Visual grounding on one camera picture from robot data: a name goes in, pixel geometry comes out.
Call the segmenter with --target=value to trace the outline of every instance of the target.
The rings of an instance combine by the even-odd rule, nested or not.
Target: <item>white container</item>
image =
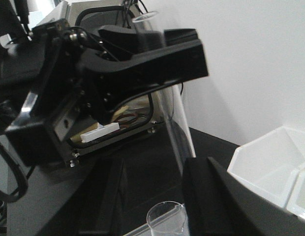
[[[287,210],[305,220],[305,170],[298,176]]]
[[[286,207],[305,169],[305,132],[280,127],[236,149],[228,172],[252,192]]]

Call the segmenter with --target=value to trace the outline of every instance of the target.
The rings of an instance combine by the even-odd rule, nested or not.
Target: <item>black table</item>
[[[191,135],[197,156],[212,156],[228,167],[237,145],[195,129],[191,129]],[[54,216],[79,189],[99,158],[122,158],[125,163],[128,188],[122,221],[124,234],[144,224],[147,211],[156,203],[183,202],[181,176],[167,131],[161,127],[155,134],[140,133],[84,156],[74,168],[36,167],[26,196],[8,205],[8,235],[58,235],[55,232],[60,229],[71,235],[83,200],[68,205],[67,211],[57,218]],[[10,175],[10,189],[14,189],[13,182]]]

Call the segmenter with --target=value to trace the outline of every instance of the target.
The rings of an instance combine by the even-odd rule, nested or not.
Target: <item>white connector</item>
[[[82,139],[82,143],[87,143],[97,138],[100,138],[104,135],[110,134],[116,130],[119,130],[120,126],[119,123],[114,122],[103,127],[99,127],[87,133],[81,134],[80,138]]]

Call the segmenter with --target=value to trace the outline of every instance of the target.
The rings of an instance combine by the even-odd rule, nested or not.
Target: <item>white wall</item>
[[[305,0],[145,0],[196,28],[210,76],[185,84],[189,125],[242,145],[305,130]]]

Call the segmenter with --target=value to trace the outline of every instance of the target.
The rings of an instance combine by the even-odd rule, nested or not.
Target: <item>bolt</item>
[[[70,166],[70,168],[75,167],[75,166],[76,166],[75,161],[74,161],[74,160],[70,160],[70,161],[69,161],[69,166]]]
[[[81,32],[80,37],[83,39],[87,39],[87,34],[85,32]]]
[[[103,51],[101,54],[100,54],[100,57],[103,57],[104,55],[106,55],[108,52],[107,51]]]
[[[77,41],[77,38],[78,38],[78,36],[77,36],[76,33],[71,33],[71,34],[69,35],[69,39],[70,39],[71,41],[73,41],[73,42],[76,42],[76,41]]]
[[[61,24],[60,23],[56,23],[56,28],[58,29],[58,31],[61,31],[61,29],[62,29]]]
[[[74,149],[73,152],[72,152],[72,156],[75,157],[75,158],[77,158],[77,157],[80,156],[80,153],[79,153],[76,149]]]
[[[150,129],[148,129],[147,132],[150,134],[154,134],[155,132],[157,132],[157,130],[155,129],[155,127],[152,127]]]

